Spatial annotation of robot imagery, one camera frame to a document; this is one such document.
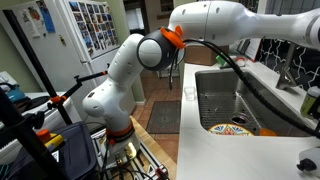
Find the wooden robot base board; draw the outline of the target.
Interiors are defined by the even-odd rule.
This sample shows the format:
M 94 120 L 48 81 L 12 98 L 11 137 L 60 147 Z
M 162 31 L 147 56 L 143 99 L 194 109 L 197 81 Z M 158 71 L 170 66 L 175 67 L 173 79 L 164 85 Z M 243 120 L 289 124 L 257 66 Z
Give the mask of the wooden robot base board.
M 139 122 L 133 117 L 130 117 L 137 136 L 147 146 L 147 149 L 156 158 L 156 160 L 166 167 L 168 170 L 168 178 L 170 180 L 176 179 L 176 162 L 167 154 L 167 152 L 157 143 L 157 141 L 147 133 L 147 131 L 139 124 Z

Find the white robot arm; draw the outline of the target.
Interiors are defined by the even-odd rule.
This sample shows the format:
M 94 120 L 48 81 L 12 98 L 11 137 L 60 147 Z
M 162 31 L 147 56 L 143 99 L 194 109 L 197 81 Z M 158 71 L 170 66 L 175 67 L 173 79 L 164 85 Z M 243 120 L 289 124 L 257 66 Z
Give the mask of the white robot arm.
M 283 39 L 319 50 L 320 9 L 300 14 L 257 14 L 230 1 L 200 1 L 176 7 L 169 24 L 142 36 L 130 35 L 118 49 L 106 72 L 108 78 L 83 99 L 85 112 L 108 122 L 107 134 L 115 142 L 133 134 L 129 113 L 120 102 L 140 72 L 161 71 L 177 60 L 191 41 L 222 48 L 249 38 Z

